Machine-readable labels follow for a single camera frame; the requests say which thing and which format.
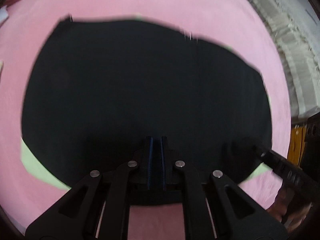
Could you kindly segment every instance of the human hand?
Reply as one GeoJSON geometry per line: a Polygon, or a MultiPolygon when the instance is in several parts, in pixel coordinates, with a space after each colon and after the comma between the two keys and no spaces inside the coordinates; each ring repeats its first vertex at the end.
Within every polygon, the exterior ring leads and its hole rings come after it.
{"type": "MultiPolygon", "coordinates": [[[[282,217],[287,213],[288,204],[285,203],[285,199],[287,197],[287,190],[285,188],[281,188],[278,191],[278,194],[275,198],[275,202],[267,209],[267,212],[277,219],[279,222],[282,221],[282,217]]],[[[311,204],[303,207],[302,209],[292,213],[288,220],[292,220],[290,225],[288,226],[288,232],[292,232],[295,230],[305,219],[311,208],[311,204]]]]}

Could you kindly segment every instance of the black cloth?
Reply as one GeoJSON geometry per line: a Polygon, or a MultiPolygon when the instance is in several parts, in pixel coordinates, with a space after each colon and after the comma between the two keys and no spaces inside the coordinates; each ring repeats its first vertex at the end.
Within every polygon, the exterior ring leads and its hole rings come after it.
{"type": "Polygon", "coordinates": [[[259,162],[233,143],[271,147],[271,117],[261,76],[225,48],[147,22],[66,20],[34,64],[22,134],[69,186],[130,160],[146,136],[239,183],[259,162]]]}

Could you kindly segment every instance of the metal pivot screw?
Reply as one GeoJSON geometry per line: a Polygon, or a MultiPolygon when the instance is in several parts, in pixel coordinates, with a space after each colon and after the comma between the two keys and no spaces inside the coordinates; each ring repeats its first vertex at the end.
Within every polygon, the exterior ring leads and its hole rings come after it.
{"type": "Polygon", "coordinates": [[[215,170],[213,173],[212,173],[213,176],[215,176],[216,178],[221,178],[223,176],[223,173],[222,171],[219,171],[219,170],[215,170]]]}
{"type": "Polygon", "coordinates": [[[184,167],[184,165],[186,165],[184,161],[176,161],[176,166],[177,167],[182,168],[182,167],[184,167]]]}
{"type": "Polygon", "coordinates": [[[54,238],[52,236],[43,236],[40,238],[40,240],[56,240],[56,238],[54,238]]]}
{"type": "Polygon", "coordinates": [[[128,166],[129,167],[135,167],[135,166],[137,166],[138,164],[137,164],[137,162],[136,161],[129,161],[128,162],[128,166]]]}
{"type": "Polygon", "coordinates": [[[90,176],[93,177],[93,178],[96,178],[100,175],[100,172],[97,171],[97,170],[93,170],[90,172],[90,176]]]}

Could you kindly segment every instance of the bed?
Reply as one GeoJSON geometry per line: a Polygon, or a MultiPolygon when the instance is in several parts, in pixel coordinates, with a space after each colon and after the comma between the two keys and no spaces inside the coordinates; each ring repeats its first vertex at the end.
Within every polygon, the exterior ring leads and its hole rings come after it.
{"type": "MultiPolygon", "coordinates": [[[[28,225],[67,190],[32,171],[21,140],[21,110],[33,63],[54,26],[71,14],[79,20],[146,17],[225,46],[261,73],[272,117],[272,149],[287,155],[291,114],[281,61],[271,37],[247,0],[7,0],[0,27],[0,205],[16,228],[28,225]]],[[[262,207],[274,201],[281,181],[260,167],[241,184],[262,207]]],[[[132,207],[129,239],[184,239],[182,207],[132,207]]]]}

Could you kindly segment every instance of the finger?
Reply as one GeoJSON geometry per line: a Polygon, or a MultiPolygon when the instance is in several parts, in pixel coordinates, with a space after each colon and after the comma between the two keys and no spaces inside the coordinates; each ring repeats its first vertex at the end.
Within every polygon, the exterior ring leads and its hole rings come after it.
{"type": "Polygon", "coordinates": [[[278,213],[281,216],[284,216],[287,213],[288,209],[287,206],[284,205],[282,202],[275,202],[272,204],[270,208],[274,213],[278,213]]]}
{"type": "Polygon", "coordinates": [[[278,191],[278,194],[276,196],[276,199],[285,199],[287,195],[287,190],[285,188],[280,188],[279,191],[278,191]]]}
{"type": "Polygon", "coordinates": [[[275,219],[281,222],[282,217],[287,212],[287,207],[284,205],[272,205],[270,208],[267,209],[267,212],[273,216],[275,219]]]}
{"type": "Polygon", "coordinates": [[[291,223],[289,226],[288,226],[288,232],[291,233],[293,230],[295,230],[302,222],[302,219],[300,220],[296,220],[295,223],[291,223]]]}
{"type": "Polygon", "coordinates": [[[301,219],[301,218],[305,217],[308,214],[310,208],[311,208],[311,204],[306,206],[306,207],[303,207],[302,209],[300,209],[300,210],[298,210],[298,211],[296,211],[294,213],[292,213],[289,216],[289,218],[290,219],[297,219],[297,218],[301,219]]]}

